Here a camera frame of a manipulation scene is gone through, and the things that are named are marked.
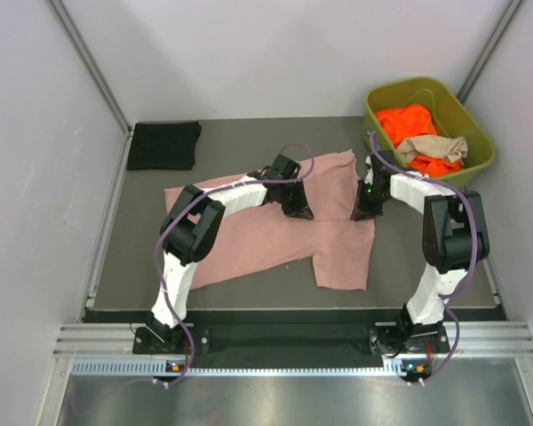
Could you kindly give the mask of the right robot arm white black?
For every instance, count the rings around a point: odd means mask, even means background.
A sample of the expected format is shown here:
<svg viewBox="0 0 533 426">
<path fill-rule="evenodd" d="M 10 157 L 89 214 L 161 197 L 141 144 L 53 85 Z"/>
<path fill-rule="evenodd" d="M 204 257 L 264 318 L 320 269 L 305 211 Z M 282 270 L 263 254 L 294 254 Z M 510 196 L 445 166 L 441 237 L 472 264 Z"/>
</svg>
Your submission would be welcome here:
<svg viewBox="0 0 533 426">
<path fill-rule="evenodd" d="M 396 356 L 440 341 L 446 305 L 488 256 L 489 235 L 478 193 L 402 170 L 392 159 L 390 153 L 367 156 L 367 174 L 358 183 L 351 218 L 374 219 L 389 200 L 401 201 L 422 216 L 426 267 L 417 290 L 402 307 L 395 328 L 376 331 L 372 338 L 376 351 Z"/>
</svg>

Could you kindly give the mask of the pink t shirt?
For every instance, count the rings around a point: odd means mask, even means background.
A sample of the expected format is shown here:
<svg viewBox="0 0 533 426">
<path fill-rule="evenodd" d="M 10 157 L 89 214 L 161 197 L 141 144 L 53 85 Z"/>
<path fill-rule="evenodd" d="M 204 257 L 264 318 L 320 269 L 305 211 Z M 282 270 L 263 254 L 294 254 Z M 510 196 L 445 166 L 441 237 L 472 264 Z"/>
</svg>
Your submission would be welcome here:
<svg viewBox="0 0 533 426">
<path fill-rule="evenodd" d="M 325 154 L 301 164 L 311 172 L 304 187 L 314 219 L 286 217 L 277 203 L 225 217 L 211 253 L 196 268 L 193 288 L 303 258 L 312 260 L 319 287 L 367 287 L 375 225 L 350 218 L 359 179 L 354 152 Z"/>
</svg>

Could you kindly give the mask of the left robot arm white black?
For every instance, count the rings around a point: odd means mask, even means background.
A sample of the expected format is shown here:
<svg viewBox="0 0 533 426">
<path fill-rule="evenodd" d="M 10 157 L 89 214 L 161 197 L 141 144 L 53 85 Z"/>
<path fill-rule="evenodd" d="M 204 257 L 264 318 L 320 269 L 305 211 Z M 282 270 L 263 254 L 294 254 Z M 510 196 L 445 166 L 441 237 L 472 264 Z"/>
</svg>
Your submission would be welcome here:
<svg viewBox="0 0 533 426">
<path fill-rule="evenodd" d="M 159 291 L 147 331 L 163 351 L 176 351 L 187 339 L 187 296 L 197 266 L 216 242 L 224 218 L 245 209 L 278 203 L 286 217 L 314 219 L 300 174 L 301 166 L 278 154 L 272 165 L 213 188 L 185 186 L 164 219 L 155 250 Z"/>
</svg>

